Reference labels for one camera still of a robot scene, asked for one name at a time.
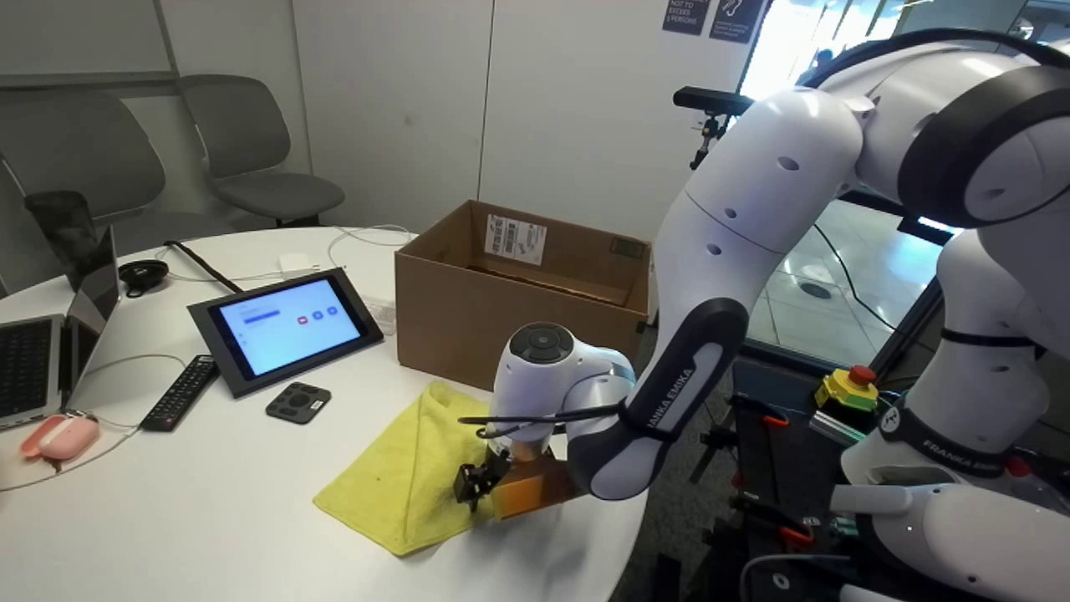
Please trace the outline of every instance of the cable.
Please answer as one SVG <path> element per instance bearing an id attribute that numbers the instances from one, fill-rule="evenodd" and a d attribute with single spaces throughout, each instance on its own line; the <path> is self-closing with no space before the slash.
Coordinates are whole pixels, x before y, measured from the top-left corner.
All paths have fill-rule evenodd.
<path id="1" fill-rule="evenodd" d="M 173 360 L 173 363 L 188 363 L 188 360 L 176 357 L 176 354 L 131 354 L 131 357 L 104 360 L 104 363 L 91 368 L 85 378 L 93 378 L 93 374 L 102 374 L 102 371 L 107 371 L 107 368 L 131 363 L 131 360 L 145 360 L 145 357 L 166 357 L 166 360 Z M 102 413 L 91 413 L 91 412 L 87 412 L 85 417 L 91 417 L 91 421 L 97 421 L 97 423 L 124 427 L 127 435 L 120 435 L 120 438 L 116 438 L 115 445 L 107 445 L 102 454 L 72 464 L 66 473 L 59 469 L 59 473 L 53 473 L 53 476 L 43 476 L 43 478 L 34 478 L 34 480 L 7 485 L 7 488 L 0 488 L 0 494 L 5 494 L 5 490 L 22 490 L 22 488 L 34 488 L 34 485 L 53 480 L 53 478 L 59 478 L 59 476 L 80 473 L 85 464 L 102 461 L 104 454 L 116 451 L 124 441 L 131 441 L 131 438 L 142 430 L 142 423 L 111 421 L 111 417 L 102 417 Z"/>
<path id="2" fill-rule="evenodd" d="M 914 378 L 886 378 L 886 380 L 879 380 L 879 389 L 914 389 L 915 378 L 920 378 L 920 374 L 914 374 Z"/>
<path id="3" fill-rule="evenodd" d="M 127 354 L 127 357 L 115 357 L 115 360 L 104 360 L 104 363 L 93 363 L 85 378 L 93 378 L 93 374 L 102 374 L 102 371 L 111 371 L 111 368 L 131 363 L 131 360 L 145 360 L 145 357 L 166 357 L 166 360 L 173 360 L 173 363 L 188 363 L 188 360 L 176 357 L 176 354 Z"/>
<path id="4" fill-rule="evenodd" d="M 847 264 L 847 257 L 840 253 L 840 246 L 834 243 L 834 236 L 826 234 L 826 226 L 824 226 L 824 223 L 812 223 L 812 231 L 815 231 L 815 234 L 826 240 L 826 246 L 834 252 L 834 257 L 836 257 L 836 264 L 840 264 L 840 270 L 842 270 L 842 281 L 847 281 L 847 286 L 849 286 L 849 298 L 853 298 L 866 315 L 874 315 L 882 328 L 889 328 L 889 330 L 900 334 L 900 328 L 898 328 L 894 321 L 886 321 L 874 303 L 866 303 L 866 301 L 861 298 L 857 279 L 849 275 L 849 264 Z"/>
<path id="5" fill-rule="evenodd" d="M 748 585 L 745 585 L 748 567 L 773 564 L 773 563 L 849 563 L 849 556 L 755 556 L 740 573 L 740 602 L 748 602 Z"/>
<path id="6" fill-rule="evenodd" d="M 152 261 L 164 261 L 171 253 L 171 246 L 158 246 L 155 253 L 149 253 Z M 259 281 L 271 281 L 271 279 L 289 279 L 280 266 L 276 266 L 276 270 L 265 270 L 265 275 L 231 275 L 228 281 L 250 281 L 250 284 L 259 284 Z M 205 281 L 200 275 L 181 275 L 181 270 L 173 270 L 173 264 L 171 264 L 171 270 L 166 270 L 166 281 Z"/>
<path id="7" fill-rule="evenodd" d="M 1055 423 L 1055 421 L 1037 421 L 1040 427 L 1048 427 L 1048 430 L 1055 430 L 1055 435 L 1063 435 L 1063 438 L 1070 438 L 1070 430 L 1066 427 L 1059 427 L 1059 423 Z"/>
<path id="8" fill-rule="evenodd" d="M 43 476 L 43 478 L 34 478 L 34 480 L 7 485 L 7 488 L 0 488 L 0 494 L 5 494 L 5 490 L 22 490 L 22 488 L 34 488 L 34 485 L 53 480 L 53 478 L 59 478 L 59 476 L 80 473 L 80 469 L 102 461 L 104 454 L 116 451 L 120 445 L 127 445 L 137 430 L 142 430 L 142 427 L 131 427 L 131 430 L 120 435 L 115 445 L 107 445 L 102 454 L 93 454 L 93 458 L 87 458 L 87 461 L 77 461 L 77 464 L 72 464 L 66 473 L 59 469 L 59 473 L 53 473 L 53 476 Z"/>
<path id="9" fill-rule="evenodd" d="M 402 226 L 402 223 L 361 226 L 361 231 L 402 231 L 402 234 L 411 234 L 411 231 Z M 334 246 L 338 246 L 345 236 L 361 240 L 361 243 L 373 243 L 373 246 L 393 246 L 393 252 L 402 246 L 402 243 L 387 243 L 387 240 L 364 236 L 364 234 L 357 234 L 354 226 L 338 226 L 338 236 L 327 243 L 327 257 L 331 257 L 334 266 L 345 266 L 345 264 L 334 257 Z"/>
<path id="10" fill-rule="evenodd" d="M 240 295 L 240 286 L 231 281 L 231 279 L 223 279 L 220 270 L 215 270 L 200 253 L 195 253 L 188 243 L 181 243 L 181 240 L 164 240 L 171 252 L 181 252 L 181 253 L 188 253 L 200 270 L 208 270 L 219 284 L 223 284 L 231 295 Z"/>

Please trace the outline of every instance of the round table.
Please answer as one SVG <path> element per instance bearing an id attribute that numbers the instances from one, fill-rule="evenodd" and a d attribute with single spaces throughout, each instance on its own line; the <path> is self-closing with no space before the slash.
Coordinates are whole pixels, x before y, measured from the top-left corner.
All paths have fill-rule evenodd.
<path id="1" fill-rule="evenodd" d="M 398 363 L 395 252 L 408 236 L 295 226 L 188 240 L 240 286 L 334 264 L 354 281 L 385 343 L 302 374 L 334 392 L 305 427 L 265 413 L 285 386 L 234 401 L 215 380 L 173 435 L 137 430 L 181 363 L 205 350 L 188 303 L 223 291 L 164 246 L 131 253 L 166 261 L 171 284 L 120 301 L 74 395 L 77 412 L 102 417 L 102 441 L 52 476 L 18 458 L 32 427 L 0 430 L 0 599 L 610 599 L 645 494 L 574 499 L 411 560 L 311 505 L 436 378 Z M 0 321 L 65 310 L 66 298 L 53 279 L 5 298 Z"/>

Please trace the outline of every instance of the tablet screen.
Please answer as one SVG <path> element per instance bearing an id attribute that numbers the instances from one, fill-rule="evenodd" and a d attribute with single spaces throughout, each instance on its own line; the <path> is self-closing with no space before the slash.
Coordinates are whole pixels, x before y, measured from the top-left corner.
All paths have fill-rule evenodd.
<path id="1" fill-rule="evenodd" d="M 383 341 L 341 266 L 192 303 L 234 397 Z"/>
<path id="2" fill-rule="evenodd" d="M 250 374 L 267 374 L 361 339 L 327 281 L 223 303 L 220 318 Z"/>

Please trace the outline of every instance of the gray chair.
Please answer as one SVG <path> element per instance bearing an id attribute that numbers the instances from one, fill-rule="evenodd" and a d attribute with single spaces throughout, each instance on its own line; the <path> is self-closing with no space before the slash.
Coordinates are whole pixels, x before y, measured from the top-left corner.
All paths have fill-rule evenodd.
<path id="1" fill-rule="evenodd" d="M 291 155 L 291 133 L 261 80 L 199 73 L 181 80 L 181 98 L 220 202 L 278 223 L 314 223 L 341 203 L 331 179 L 271 169 Z"/>
<path id="2" fill-rule="evenodd" d="M 22 196 L 77 189 L 97 223 L 149 208 L 166 179 L 135 112 L 97 90 L 0 92 L 0 160 Z"/>

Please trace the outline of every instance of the laptop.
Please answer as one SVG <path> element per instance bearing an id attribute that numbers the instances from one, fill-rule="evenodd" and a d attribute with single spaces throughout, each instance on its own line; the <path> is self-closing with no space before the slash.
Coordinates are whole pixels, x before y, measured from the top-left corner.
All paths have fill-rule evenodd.
<path id="1" fill-rule="evenodd" d="M 85 253 L 66 315 L 0 324 L 0 427 L 65 412 L 120 301 L 115 234 Z"/>
<path id="2" fill-rule="evenodd" d="M 85 270 L 93 266 L 93 253 L 102 246 L 91 202 L 77 189 L 43 189 L 32 194 L 25 203 L 66 270 L 72 286 L 77 286 Z"/>

